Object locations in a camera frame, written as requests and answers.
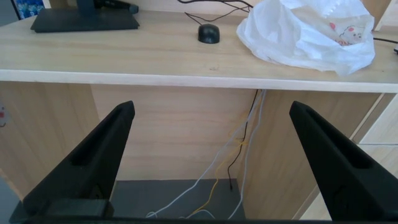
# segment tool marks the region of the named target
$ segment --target wooden panel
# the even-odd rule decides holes
[[[391,6],[391,10],[383,20],[382,24],[384,26],[398,26],[398,1]]]
[[[366,9],[374,16],[374,30],[380,30],[382,22],[386,19],[391,7],[396,0],[362,0]]]
[[[135,104],[118,180],[198,178],[227,142],[228,133],[246,119],[255,92],[116,85],[93,85],[92,90],[100,119],[120,102]],[[214,178],[215,168],[236,145],[220,154],[205,178]],[[239,165],[231,170],[233,177],[237,169]],[[220,177],[228,178],[226,166]]]
[[[315,188],[315,179],[289,116],[294,100],[308,104],[350,136],[378,96],[371,93],[268,91],[261,126],[248,159],[244,188],[246,217],[291,219]],[[242,179],[243,162],[238,182]]]
[[[123,0],[124,2],[137,4],[140,10],[147,11],[165,11],[165,12],[189,12],[189,13],[204,13],[204,14],[226,14],[234,8],[227,6],[221,2],[195,2],[191,4],[182,4],[177,0]],[[247,3],[254,6],[261,0],[246,0]],[[76,6],[76,0],[67,0],[69,6]],[[246,6],[242,3],[232,2],[231,4],[239,7]],[[235,11],[234,15],[246,16],[247,13],[243,11]]]
[[[89,85],[0,82],[0,169],[20,198],[99,122]]]
[[[199,42],[198,24],[185,14],[135,17],[138,30],[42,35],[30,30],[35,18],[0,27],[0,52],[7,55],[0,58],[0,80],[398,93],[397,55],[388,42],[374,43],[370,66],[339,77],[259,60],[236,35],[239,16],[215,23],[222,32],[216,45]]]
[[[359,145],[359,147],[386,168],[391,174],[398,177],[398,146]],[[322,194],[318,194],[317,198],[301,217],[301,220],[331,220]]]
[[[366,133],[361,144],[398,144],[398,95]]]
[[[355,143],[360,143],[363,137],[366,135],[366,133],[370,130],[370,128],[374,125],[376,120],[380,117],[380,115],[390,104],[391,100],[395,97],[395,95],[396,94],[388,94],[388,93],[381,94],[379,98],[376,100],[376,102],[373,104],[372,108],[363,118],[362,122],[356,128],[354,133],[351,135],[350,139],[352,139]]]

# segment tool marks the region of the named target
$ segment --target dark floor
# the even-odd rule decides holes
[[[144,218],[148,212],[155,212],[169,204],[175,197],[191,187],[196,180],[135,180],[118,181],[111,203],[114,217]],[[201,180],[198,185],[176,201],[171,207],[158,213],[159,218],[186,217],[203,205],[210,194],[215,180]],[[229,190],[229,180],[221,179],[206,209],[216,219],[227,219],[239,203],[239,189],[233,179],[233,191]],[[198,213],[191,219],[212,219],[207,213]],[[232,220],[245,219],[240,206]]]

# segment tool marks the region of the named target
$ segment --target black mouse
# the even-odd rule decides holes
[[[220,41],[220,29],[213,24],[200,25],[198,40],[206,44],[217,44]]]

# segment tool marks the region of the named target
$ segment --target yellow cable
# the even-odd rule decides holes
[[[236,147],[236,149],[233,150],[233,151],[223,160],[223,162],[217,167],[216,172],[215,172],[216,182],[214,183],[213,187],[211,188],[210,195],[209,195],[209,199],[208,199],[207,202],[204,203],[201,207],[199,207],[199,208],[197,208],[195,211],[193,211],[193,212],[191,213],[191,215],[195,214],[196,212],[199,212],[199,210],[205,208],[206,205],[209,204],[209,202],[210,202],[210,200],[211,200],[211,197],[213,196],[214,189],[216,188],[216,186],[217,186],[217,184],[218,184],[218,171],[221,169],[221,167],[224,165],[224,163],[225,163],[226,161],[228,161],[229,158],[230,158],[236,151],[238,151],[238,149],[239,149],[241,146],[247,145],[246,142],[242,142],[242,141],[240,141],[239,139],[236,139],[236,138],[234,139],[234,142],[237,142],[239,145],[238,145],[238,146]]]
[[[209,195],[209,199],[208,199],[207,202],[204,203],[201,207],[199,207],[199,208],[197,208],[195,211],[193,211],[193,212],[191,213],[191,215],[195,214],[196,212],[198,212],[199,210],[203,209],[206,205],[209,204],[209,202],[210,202],[210,200],[211,200],[211,197],[213,196],[214,189],[216,188],[216,186],[217,186],[217,184],[218,184],[218,171],[219,171],[219,170],[221,169],[221,167],[225,164],[225,162],[228,161],[228,160],[231,158],[231,156],[232,156],[233,154],[235,154],[236,151],[238,151],[238,149],[241,147],[241,145],[242,145],[242,146],[246,145],[245,142],[239,142],[237,139],[234,139],[234,140],[235,140],[236,142],[238,142],[239,145],[238,145],[238,146],[236,147],[236,149],[233,150],[233,151],[224,159],[224,161],[217,167],[216,172],[215,172],[216,182],[214,183],[213,188],[211,188],[210,195]]]

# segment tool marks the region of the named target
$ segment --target wall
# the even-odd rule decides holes
[[[11,1],[12,0],[0,1],[0,26],[18,21],[17,13],[15,12]]]
[[[3,178],[0,178],[0,198],[0,223],[8,223],[19,199]]]

